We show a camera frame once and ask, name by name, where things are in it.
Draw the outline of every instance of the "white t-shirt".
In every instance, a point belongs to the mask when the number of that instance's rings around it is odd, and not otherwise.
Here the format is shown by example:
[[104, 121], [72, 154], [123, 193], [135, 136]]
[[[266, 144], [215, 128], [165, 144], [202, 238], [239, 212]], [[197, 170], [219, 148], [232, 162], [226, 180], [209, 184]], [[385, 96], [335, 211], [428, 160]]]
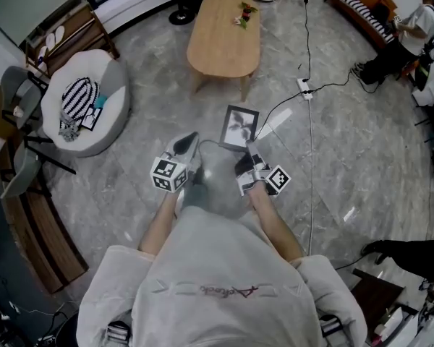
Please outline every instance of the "white t-shirt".
[[80, 305], [80, 347], [132, 310], [133, 347], [324, 347], [318, 312], [362, 347], [362, 310], [328, 259], [288, 263], [254, 220], [186, 207], [154, 257], [110, 247]]
[[426, 33], [426, 38], [416, 38], [404, 31], [399, 38], [406, 50], [419, 56], [425, 44], [434, 36], [434, 8], [421, 4], [404, 22], [411, 28], [418, 26]]

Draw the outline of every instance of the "brown leather couch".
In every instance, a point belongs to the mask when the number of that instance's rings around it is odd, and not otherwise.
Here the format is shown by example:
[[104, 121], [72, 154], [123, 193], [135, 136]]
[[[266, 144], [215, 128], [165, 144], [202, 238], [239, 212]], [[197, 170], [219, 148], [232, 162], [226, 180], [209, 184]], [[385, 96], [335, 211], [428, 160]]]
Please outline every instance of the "brown leather couch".
[[[348, 17], [352, 18], [354, 22], [356, 22], [371, 38], [372, 42], [379, 48], [383, 48], [386, 46], [386, 41], [383, 37], [379, 35], [379, 33], [376, 32], [376, 30], [373, 28], [373, 26], [360, 14], [358, 14], [356, 11], [354, 11], [351, 7], [346, 5], [341, 0], [329, 0], [332, 5], [337, 7], [339, 10], [341, 10], [344, 14], [346, 14]], [[372, 10], [376, 5], [383, 4], [386, 5], [389, 8], [389, 16], [388, 20], [392, 20], [396, 16], [396, 13], [394, 13], [394, 10], [397, 8], [396, 4], [392, 0], [360, 0], [364, 5], [366, 5], [370, 10]]]

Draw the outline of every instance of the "coffee table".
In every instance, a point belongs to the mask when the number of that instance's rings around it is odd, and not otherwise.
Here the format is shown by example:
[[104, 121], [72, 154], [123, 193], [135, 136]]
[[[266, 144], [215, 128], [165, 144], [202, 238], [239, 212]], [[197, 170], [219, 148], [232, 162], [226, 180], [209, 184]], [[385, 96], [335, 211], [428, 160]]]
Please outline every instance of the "coffee table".
[[242, 2], [258, 8], [253, 0], [203, 0], [187, 49], [194, 92], [206, 77], [240, 78], [241, 101], [246, 100], [260, 61], [260, 11], [251, 14], [245, 30], [234, 24]]

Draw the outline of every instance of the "striped blanket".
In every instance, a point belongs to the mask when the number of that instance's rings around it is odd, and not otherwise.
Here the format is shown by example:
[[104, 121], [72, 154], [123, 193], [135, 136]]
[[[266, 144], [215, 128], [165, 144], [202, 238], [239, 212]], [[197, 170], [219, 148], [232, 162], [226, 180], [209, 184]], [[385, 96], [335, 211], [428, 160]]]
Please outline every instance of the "striped blanket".
[[78, 78], [66, 87], [59, 119], [59, 134], [64, 140], [77, 139], [80, 123], [99, 94], [100, 86], [88, 77]]
[[392, 34], [386, 33], [386, 29], [383, 27], [383, 25], [374, 18], [374, 16], [371, 14], [370, 9], [368, 9], [368, 7], [364, 5], [360, 0], [341, 1], [349, 5], [353, 10], [355, 10], [358, 14], [364, 17], [387, 43], [390, 43], [394, 39]]

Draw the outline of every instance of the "black pants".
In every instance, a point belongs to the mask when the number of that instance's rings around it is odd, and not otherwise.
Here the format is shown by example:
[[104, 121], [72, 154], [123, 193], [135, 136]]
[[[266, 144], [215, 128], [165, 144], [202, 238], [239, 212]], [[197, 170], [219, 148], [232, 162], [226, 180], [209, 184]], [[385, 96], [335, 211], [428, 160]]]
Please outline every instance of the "black pants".
[[360, 77], [365, 84], [373, 84], [383, 80], [390, 73], [401, 71], [407, 63], [416, 60], [417, 56], [406, 50], [395, 38], [380, 51], [376, 58], [365, 63]]
[[429, 281], [434, 280], [434, 240], [384, 240], [379, 252], [387, 254], [402, 269]]

